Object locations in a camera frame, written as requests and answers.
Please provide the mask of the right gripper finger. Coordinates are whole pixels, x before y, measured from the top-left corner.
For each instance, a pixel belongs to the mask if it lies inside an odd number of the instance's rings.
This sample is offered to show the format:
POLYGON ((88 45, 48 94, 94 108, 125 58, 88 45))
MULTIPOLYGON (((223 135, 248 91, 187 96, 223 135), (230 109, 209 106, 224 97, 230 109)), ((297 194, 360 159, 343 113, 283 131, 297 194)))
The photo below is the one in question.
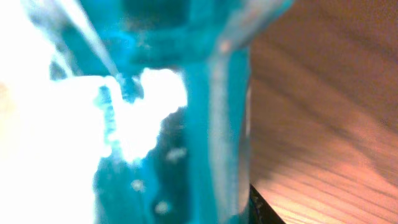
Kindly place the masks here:
POLYGON ((249 224, 285 224, 253 185, 249 194, 249 224))

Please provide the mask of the teal mouthwash bottle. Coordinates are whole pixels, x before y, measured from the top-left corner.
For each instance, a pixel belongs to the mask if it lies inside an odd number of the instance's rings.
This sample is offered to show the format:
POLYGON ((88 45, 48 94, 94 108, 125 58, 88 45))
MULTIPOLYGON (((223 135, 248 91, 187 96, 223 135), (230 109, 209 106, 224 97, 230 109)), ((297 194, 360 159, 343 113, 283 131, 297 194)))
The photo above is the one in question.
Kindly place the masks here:
POLYGON ((247 223, 250 42, 291 1, 22 1, 60 223, 247 223))

